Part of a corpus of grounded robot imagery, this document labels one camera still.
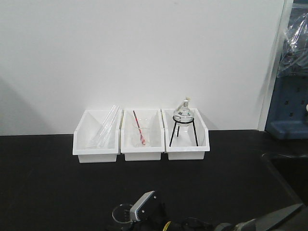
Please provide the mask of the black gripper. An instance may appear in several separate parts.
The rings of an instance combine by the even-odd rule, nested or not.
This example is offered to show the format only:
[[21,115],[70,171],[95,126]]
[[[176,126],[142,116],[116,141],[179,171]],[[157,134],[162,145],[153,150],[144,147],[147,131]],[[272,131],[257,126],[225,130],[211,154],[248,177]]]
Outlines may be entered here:
[[160,203],[148,218],[134,221],[129,231],[167,231],[171,223],[172,221],[167,215],[166,204]]

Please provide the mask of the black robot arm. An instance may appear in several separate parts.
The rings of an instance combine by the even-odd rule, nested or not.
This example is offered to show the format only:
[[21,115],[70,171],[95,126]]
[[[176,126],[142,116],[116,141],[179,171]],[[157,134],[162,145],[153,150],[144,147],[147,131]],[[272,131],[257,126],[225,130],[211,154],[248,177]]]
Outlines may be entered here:
[[197,218],[186,218],[182,222],[174,222],[167,218],[165,205],[159,203],[155,207],[138,206],[131,209],[131,231],[279,231],[283,224],[291,220],[302,208],[302,204],[294,204],[267,213],[261,217],[232,224],[222,222],[211,224]]

